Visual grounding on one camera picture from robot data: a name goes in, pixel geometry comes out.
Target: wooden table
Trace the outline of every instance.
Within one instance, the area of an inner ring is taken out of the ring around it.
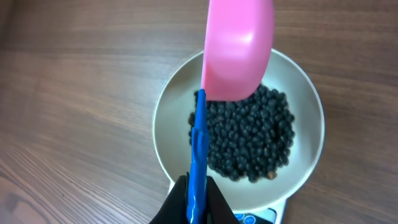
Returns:
[[[202,50],[207,7],[13,0],[0,51],[0,211],[25,223],[149,222],[169,185],[152,113]],[[321,159],[284,223],[398,223],[398,1],[275,9],[274,47],[308,73],[326,116]]]

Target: wooden surface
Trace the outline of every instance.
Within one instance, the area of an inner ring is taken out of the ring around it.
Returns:
[[[0,211],[15,223],[149,222],[169,184],[154,105],[203,48],[207,6],[13,0],[1,32]],[[320,162],[284,223],[398,223],[398,1],[275,9],[274,47],[308,73],[326,116]]]

